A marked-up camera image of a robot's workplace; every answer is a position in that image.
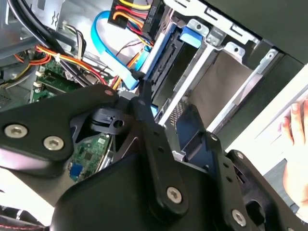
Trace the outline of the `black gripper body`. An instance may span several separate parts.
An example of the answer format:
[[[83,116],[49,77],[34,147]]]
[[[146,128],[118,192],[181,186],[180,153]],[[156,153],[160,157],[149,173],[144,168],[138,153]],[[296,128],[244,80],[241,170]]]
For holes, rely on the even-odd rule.
[[[150,211],[141,159],[127,157],[67,190],[56,204],[52,231],[239,231],[232,216],[243,203],[219,198],[217,184],[203,170],[181,162],[189,199],[187,214],[159,221]]]

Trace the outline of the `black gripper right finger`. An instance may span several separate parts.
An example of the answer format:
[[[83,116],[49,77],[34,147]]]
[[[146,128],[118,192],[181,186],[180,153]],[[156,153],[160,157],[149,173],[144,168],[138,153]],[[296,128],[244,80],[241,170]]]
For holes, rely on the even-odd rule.
[[[205,130],[195,105],[177,120],[183,161],[203,168],[216,191],[212,201],[224,231],[299,231],[301,221],[243,153],[225,153],[216,135]]]

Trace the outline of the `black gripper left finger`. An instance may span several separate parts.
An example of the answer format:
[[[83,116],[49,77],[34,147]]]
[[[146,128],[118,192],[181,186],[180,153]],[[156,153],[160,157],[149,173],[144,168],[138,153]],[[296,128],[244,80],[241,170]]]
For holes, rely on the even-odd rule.
[[[113,163],[139,154],[145,165],[150,209],[182,216],[187,193],[164,129],[151,111],[151,83],[128,100],[106,85],[92,85],[4,111],[0,115],[0,165],[30,175],[61,175],[77,144],[100,133],[116,137]]]

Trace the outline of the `bare person hand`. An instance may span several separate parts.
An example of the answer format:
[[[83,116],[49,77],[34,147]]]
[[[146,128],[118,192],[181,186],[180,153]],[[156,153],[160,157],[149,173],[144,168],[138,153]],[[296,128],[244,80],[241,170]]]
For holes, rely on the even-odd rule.
[[[287,163],[283,174],[283,186],[299,208],[308,207],[308,100],[303,105],[293,103],[290,117],[281,124],[283,142],[286,145]]]

